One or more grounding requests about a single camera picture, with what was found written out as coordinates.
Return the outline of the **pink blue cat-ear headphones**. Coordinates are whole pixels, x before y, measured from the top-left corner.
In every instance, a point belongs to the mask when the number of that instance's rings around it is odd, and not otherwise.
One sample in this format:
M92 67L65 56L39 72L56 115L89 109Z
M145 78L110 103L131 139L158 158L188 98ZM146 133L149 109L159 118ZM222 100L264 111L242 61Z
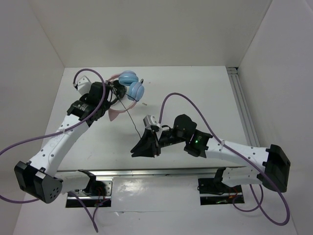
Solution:
M113 75L106 81L106 84L113 81L118 81L121 85L126 86L127 92L124 97L130 100L131 104L128 107L124 107L124 109L120 110L109 108L108 115L110 121L114 121L120 114L132 109L142 99L145 91L143 86L143 79L139 80L137 74L130 70Z

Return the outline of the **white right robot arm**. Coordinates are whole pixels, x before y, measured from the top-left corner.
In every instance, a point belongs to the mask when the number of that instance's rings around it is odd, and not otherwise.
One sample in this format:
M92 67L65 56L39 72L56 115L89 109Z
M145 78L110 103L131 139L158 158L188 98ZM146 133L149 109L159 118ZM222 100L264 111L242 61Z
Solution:
M197 130L197 124L185 114L175 118L172 128L160 125L151 115L143 122L145 130L131 150L132 157L153 158L160 155L164 147L185 143L184 151L193 157L239 165L238 168L218 168L213 186L219 192L237 185L263 185L272 191L287 191L291 163L278 145L264 148L219 141L211 134Z

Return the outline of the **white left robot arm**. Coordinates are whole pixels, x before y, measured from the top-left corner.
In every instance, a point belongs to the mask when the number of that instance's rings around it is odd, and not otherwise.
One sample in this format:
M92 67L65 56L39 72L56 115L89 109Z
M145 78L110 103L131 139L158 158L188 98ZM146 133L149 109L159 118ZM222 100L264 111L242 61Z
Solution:
M57 176L57 170L76 141L105 113L114 120L121 110L111 109L112 101L108 94L117 98L125 95L133 101L131 109L144 94L142 81L110 80L105 84L90 82L86 77L75 83L81 94L79 100L71 104L58 131L46 145L28 162L18 162L14 167L19 187L36 199L52 203L59 194L81 191L85 195L104 193L106 185L87 170L77 170L68 175Z

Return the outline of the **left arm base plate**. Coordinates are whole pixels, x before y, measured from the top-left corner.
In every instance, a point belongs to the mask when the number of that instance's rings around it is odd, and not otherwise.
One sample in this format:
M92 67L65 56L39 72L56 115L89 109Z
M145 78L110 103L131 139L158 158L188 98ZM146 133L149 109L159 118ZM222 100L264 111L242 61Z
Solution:
M73 193L87 208L96 208L98 204L101 204L102 208L109 208L112 204L113 178L100 177L97 180L103 185L97 186L92 193L85 193L82 189L76 189Z

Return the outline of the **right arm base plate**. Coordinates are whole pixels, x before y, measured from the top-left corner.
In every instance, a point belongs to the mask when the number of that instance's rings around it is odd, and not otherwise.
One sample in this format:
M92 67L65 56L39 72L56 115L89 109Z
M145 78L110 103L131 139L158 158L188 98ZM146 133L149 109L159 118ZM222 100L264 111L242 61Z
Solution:
M241 186L229 187L222 183L215 183L213 178L199 178L197 190L200 193L200 204L226 205L244 204L243 190Z

